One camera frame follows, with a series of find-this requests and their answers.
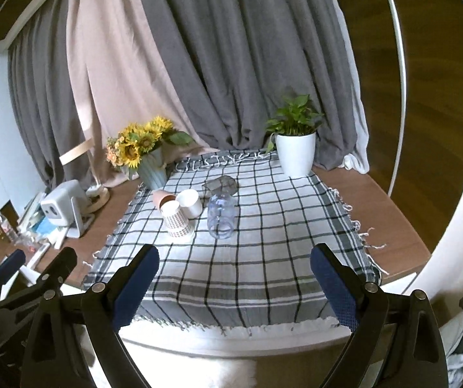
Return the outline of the sunflower bouquet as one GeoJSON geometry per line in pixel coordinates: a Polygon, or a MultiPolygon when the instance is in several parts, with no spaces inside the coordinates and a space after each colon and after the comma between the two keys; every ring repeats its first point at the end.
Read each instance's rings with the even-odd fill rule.
{"type": "Polygon", "coordinates": [[[178,130],[172,120],[154,116],[146,123],[130,123],[116,137],[108,137],[105,158],[114,168],[139,169],[145,156],[163,144],[188,146],[194,142],[187,132],[178,130]]]}

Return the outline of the white ceramic cup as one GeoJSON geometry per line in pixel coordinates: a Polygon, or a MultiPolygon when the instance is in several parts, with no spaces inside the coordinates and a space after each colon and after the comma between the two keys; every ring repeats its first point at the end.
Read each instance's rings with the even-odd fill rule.
{"type": "Polygon", "coordinates": [[[203,212],[203,203],[199,193],[193,188],[182,190],[176,195],[176,200],[187,219],[196,219],[203,212]]]}

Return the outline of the white cube device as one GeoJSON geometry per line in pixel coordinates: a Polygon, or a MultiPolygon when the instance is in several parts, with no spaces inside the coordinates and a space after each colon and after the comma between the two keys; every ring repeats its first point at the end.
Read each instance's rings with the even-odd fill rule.
{"type": "Polygon", "coordinates": [[[53,226],[66,228],[66,236],[80,238],[95,216],[88,213],[91,201],[77,179],[59,184],[39,203],[53,226]]]}

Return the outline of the teal ribbed vase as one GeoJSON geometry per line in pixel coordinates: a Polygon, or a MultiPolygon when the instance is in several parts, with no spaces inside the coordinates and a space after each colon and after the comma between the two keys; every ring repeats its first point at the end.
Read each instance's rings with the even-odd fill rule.
{"type": "Polygon", "coordinates": [[[141,158],[138,174],[144,185],[150,190],[160,189],[166,184],[166,165],[161,148],[148,152],[141,158]]]}

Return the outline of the dark glass cup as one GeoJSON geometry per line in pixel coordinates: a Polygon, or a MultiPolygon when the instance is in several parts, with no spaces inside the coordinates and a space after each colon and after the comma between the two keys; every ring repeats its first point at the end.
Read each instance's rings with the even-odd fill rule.
{"type": "Polygon", "coordinates": [[[203,188],[213,195],[234,195],[238,191],[238,184],[229,175],[222,175],[214,179],[209,179],[203,183],[203,188]]]}

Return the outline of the green pothos plant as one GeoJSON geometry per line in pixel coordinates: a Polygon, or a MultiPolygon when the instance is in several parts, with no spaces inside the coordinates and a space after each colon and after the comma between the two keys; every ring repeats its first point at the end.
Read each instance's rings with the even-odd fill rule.
{"type": "Polygon", "coordinates": [[[316,133],[324,118],[325,114],[314,106],[310,95],[285,97],[284,105],[266,122],[266,152],[274,150],[274,137],[303,137],[316,133]]]}

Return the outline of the checkered grey tablecloth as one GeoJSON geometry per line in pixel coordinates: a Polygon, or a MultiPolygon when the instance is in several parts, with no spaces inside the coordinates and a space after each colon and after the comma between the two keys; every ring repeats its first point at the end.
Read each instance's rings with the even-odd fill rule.
{"type": "Polygon", "coordinates": [[[287,177],[275,153],[221,152],[169,167],[166,191],[193,188],[209,199],[207,181],[237,182],[235,228],[216,239],[207,219],[194,220],[191,236],[173,239],[153,194],[140,186],[83,285],[108,281],[146,244],[159,252],[158,272],[139,317],[176,326],[252,328],[296,324],[333,312],[310,268],[310,252],[325,243],[342,264],[379,283],[358,226],[335,188],[315,174],[287,177]]]}

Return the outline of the checkered paper cup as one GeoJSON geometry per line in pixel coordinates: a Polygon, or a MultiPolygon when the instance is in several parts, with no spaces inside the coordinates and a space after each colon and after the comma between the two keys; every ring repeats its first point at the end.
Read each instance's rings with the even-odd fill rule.
{"type": "Polygon", "coordinates": [[[169,200],[162,204],[160,214],[164,220],[166,231],[172,238],[191,236],[194,228],[181,210],[177,200],[169,200]]]}

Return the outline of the white remote control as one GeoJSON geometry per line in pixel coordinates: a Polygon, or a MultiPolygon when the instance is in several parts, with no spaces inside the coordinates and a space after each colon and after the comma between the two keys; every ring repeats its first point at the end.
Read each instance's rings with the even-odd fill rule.
{"type": "Polygon", "coordinates": [[[40,246],[32,255],[32,257],[26,263],[26,268],[30,270],[34,270],[39,261],[41,261],[42,257],[47,253],[51,244],[50,242],[45,242],[40,246]]]}

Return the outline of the white plant pot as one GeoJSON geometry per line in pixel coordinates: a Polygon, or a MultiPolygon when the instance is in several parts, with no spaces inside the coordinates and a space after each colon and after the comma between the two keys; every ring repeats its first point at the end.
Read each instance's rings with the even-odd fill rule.
{"type": "Polygon", "coordinates": [[[303,136],[277,135],[275,145],[285,175],[289,178],[309,175],[315,158],[315,133],[303,136]]]}

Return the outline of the pink plastic cup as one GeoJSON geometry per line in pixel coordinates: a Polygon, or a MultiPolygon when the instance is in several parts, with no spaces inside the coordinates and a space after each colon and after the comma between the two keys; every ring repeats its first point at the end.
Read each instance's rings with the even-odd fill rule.
{"type": "Polygon", "coordinates": [[[176,195],[164,189],[156,189],[153,191],[153,205],[156,209],[160,210],[161,206],[170,200],[176,200],[176,195]]]}

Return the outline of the grey curtain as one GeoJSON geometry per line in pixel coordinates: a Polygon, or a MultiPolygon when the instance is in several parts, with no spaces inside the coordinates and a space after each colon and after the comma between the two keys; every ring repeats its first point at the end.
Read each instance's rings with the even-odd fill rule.
{"type": "MultiPolygon", "coordinates": [[[[369,133],[352,44],[337,0],[141,0],[166,71],[210,148],[259,149],[284,96],[325,114],[315,164],[368,172],[369,133]]],[[[53,188],[89,182],[86,158],[59,156],[87,137],[67,59],[68,0],[47,0],[13,41],[9,83],[17,128],[53,188]]]]}

